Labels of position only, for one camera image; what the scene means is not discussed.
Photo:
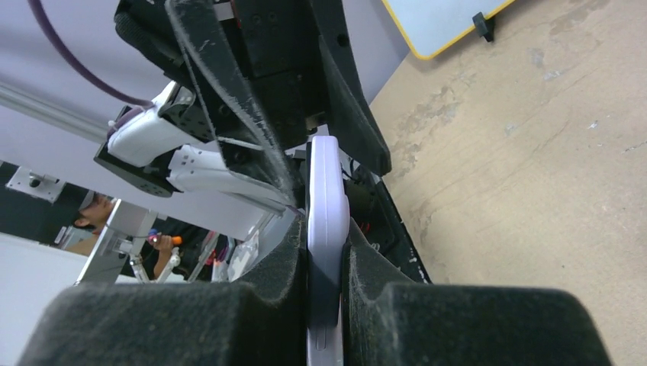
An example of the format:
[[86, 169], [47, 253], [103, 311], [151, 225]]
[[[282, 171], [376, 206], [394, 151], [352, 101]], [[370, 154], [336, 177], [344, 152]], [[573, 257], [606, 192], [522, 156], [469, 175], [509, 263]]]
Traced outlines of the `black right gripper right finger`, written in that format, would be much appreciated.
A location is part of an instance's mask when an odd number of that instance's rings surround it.
[[345, 248], [348, 365], [609, 365], [591, 316], [556, 289], [425, 284], [352, 224]]

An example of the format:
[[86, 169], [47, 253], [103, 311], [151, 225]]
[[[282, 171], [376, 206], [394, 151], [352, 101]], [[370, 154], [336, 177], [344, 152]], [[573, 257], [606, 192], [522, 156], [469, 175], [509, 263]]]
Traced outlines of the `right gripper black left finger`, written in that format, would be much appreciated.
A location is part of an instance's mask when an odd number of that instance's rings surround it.
[[21, 365], [303, 365], [305, 223], [231, 283], [80, 284], [46, 308]]

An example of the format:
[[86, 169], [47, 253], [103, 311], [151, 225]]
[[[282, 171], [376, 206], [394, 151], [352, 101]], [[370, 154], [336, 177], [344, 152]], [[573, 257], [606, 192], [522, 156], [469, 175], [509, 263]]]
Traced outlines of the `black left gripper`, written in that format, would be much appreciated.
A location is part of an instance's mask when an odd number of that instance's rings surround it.
[[298, 177], [281, 147], [304, 143], [307, 118], [324, 111], [315, 22], [329, 132], [372, 173], [389, 173], [391, 154], [362, 91], [343, 3], [227, 5], [233, 16], [219, 22], [210, 1], [167, 1], [166, 10], [162, 1], [120, 1], [114, 23], [117, 35], [164, 76], [195, 87], [234, 191], [285, 206], [298, 202]]

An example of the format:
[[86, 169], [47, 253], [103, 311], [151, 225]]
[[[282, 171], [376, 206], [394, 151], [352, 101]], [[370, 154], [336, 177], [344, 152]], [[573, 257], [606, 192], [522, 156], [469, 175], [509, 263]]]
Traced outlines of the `lavender phone case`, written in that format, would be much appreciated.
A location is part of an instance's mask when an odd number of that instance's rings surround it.
[[341, 277], [350, 215], [337, 138], [315, 136], [309, 163], [307, 364], [342, 365]]

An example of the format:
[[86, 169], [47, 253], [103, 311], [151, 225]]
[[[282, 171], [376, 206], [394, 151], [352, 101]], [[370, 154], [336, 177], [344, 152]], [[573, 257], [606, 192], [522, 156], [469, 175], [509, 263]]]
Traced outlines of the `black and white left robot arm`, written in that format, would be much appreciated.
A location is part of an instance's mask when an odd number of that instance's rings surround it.
[[265, 210], [303, 207], [287, 151], [327, 125], [372, 173], [391, 170], [359, 81], [340, 1], [121, 1], [118, 36], [169, 84], [129, 103], [95, 161], [148, 194], [220, 191]]

